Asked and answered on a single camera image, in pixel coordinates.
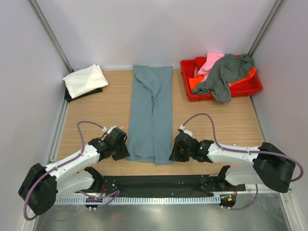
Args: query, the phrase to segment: gray pants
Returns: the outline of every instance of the gray pants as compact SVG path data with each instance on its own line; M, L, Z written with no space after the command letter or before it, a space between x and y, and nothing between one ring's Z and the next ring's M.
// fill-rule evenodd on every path
M133 68L128 160L171 164L173 68L140 65Z

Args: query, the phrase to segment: metal pole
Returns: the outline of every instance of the metal pole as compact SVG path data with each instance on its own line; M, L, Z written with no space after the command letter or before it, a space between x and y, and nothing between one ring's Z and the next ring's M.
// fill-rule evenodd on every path
M64 63L66 69L68 70L68 72L72 73L74 70L73 70L71 64L69 63L64 51L62 50L56 36L54 35L49 23L47 22L44 14L41 10L41 8L39 7L37 1L36 0L28 0L28 2L31 5L34 13L38 17L38 20L41 22L41 25L45 29L49 39L51 40L52 44L54 45L55 49L57 50L59 56L61 57L62 62Z
M285 0L276 0L272 9L270 10L265 22L263 23L254 43L251 45L251 48L248 52L249 55L253 56L256 52L257 47L261 43L262 39L264 38L266 32L269 30L270 25L274 21L278 11L281 9L282 5L284 4Z

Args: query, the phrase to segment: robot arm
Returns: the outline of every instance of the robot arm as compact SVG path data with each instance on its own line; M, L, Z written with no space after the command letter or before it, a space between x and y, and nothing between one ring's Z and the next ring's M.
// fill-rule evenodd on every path
M295 163L286 158L262 154L262 151L283 154L266 142L260 147L222 146L208 140L199 142L191 132L180 129L169 160L186 162L192 157L198 162L228 162L243 166L224 166L221 169L217 179L223 190L230 188L230 185L264 184L274 191L288 192Z
M81 150L67 158L43 167L35 164L29 170L18 194L26 200L26 197L34 183L49 170L56 167L55 171L48 174L37 185L30 195L28 206L36 215L48 211L57 199L71 195L79 190L98 190L103 184L102 175L92 167L103 159L112 157L114 160L129 156L125 141L127 135L116 126L111 127L103 140L95 138L91 140L81 156L71 163L63 163L77 157Z

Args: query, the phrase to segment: dark green cloth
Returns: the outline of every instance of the dark green cloth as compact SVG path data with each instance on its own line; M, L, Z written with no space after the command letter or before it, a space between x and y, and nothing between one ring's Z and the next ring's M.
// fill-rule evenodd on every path
M220 103L230 102L231 93L228 84L245 78L253 66L254 61L247 54L242 54L240 57L227 54L217 60L206 81L199 83L192 94L211 93Z

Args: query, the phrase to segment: orange cloth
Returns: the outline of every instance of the orange cloth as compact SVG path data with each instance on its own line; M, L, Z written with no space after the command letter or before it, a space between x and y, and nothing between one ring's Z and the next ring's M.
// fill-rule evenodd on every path
M250 80L257 72L257 69L253 66L249 71L248 74L246 75L245 78L242 78L241 80L235 82L235 83L231 83L229 87L233 86L234 84L246 81L246 80Z
M204 76L198 76L196 78L188 78L189 86L191 87L191 91L197 87L198 83L201 83Z

